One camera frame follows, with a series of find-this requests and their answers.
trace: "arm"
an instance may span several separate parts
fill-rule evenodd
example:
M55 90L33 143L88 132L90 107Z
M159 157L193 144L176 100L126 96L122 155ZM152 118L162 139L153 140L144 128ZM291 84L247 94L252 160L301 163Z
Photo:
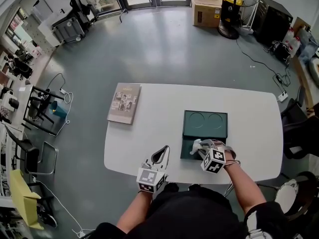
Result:
M225 156L226 160L233 159L228 151L225 151ZM225 170L233 182L236 197L245 214L254 206L266 202L257 184L240 168L238 163L225 166Z
M125 233L135 228L145 220L152 201L152 193L141 191L131 202L130 206L120 217L117 227Z

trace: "plastic bottle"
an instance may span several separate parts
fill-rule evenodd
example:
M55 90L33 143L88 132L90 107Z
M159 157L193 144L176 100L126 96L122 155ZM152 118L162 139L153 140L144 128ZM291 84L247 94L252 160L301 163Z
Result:
M292 39L294 38L294 30L292 27L289 27L287 34L285 35L285 38L283 40L283 43L285 43L286 45L289 45L290 41L292 41Z
M296 36L289 42L290 56L293 58L300 47L300 38Z

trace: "book cover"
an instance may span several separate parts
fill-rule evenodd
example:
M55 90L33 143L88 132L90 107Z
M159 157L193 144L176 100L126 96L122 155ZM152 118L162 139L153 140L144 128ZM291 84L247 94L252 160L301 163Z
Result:
M112 99L108 120L132 124L140 91L140 84L118 83Z

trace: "fan base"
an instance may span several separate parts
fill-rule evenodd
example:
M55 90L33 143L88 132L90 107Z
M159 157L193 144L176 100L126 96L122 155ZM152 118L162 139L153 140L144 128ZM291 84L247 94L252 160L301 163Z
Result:
M238 39L239 38L239 33L238 31L233 28L231 25L229 24L225 24L222 21L220 21L219 27L218 27L218 32L228 38L228 39Z

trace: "black shirt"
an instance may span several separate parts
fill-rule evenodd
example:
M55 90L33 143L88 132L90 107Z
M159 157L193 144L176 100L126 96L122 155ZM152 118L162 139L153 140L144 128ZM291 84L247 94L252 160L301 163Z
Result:
M106 237L104 233L101 238L245 239L250 235L251 238L261 235L261 239L287 237L288 221L279 204L267 202L257 205L241 223L231 211L228 200L217 192L209 191L204 189L199 192L161 193L151 204L147 219L127 235L119 231L116 237Z

